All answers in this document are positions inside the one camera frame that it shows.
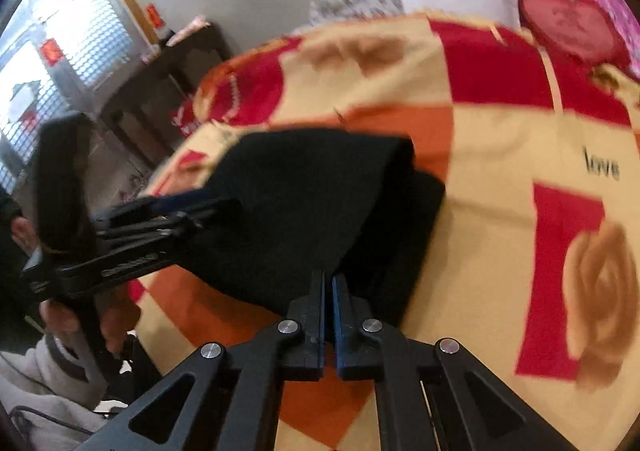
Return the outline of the grey sleeve forearm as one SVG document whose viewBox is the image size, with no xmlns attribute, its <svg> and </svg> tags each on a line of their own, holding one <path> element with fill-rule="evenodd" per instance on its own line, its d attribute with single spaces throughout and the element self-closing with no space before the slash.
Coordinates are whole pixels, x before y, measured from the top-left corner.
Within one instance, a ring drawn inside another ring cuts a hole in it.
<svg viewBox="0 0 640 451">
<path fill-rule="evenodd" d="M 1 353 L 1 405 L 29 450 L 73 450 L 106 424 L 106 387 L 48 334 L 26 353 Z"/>
</svg>

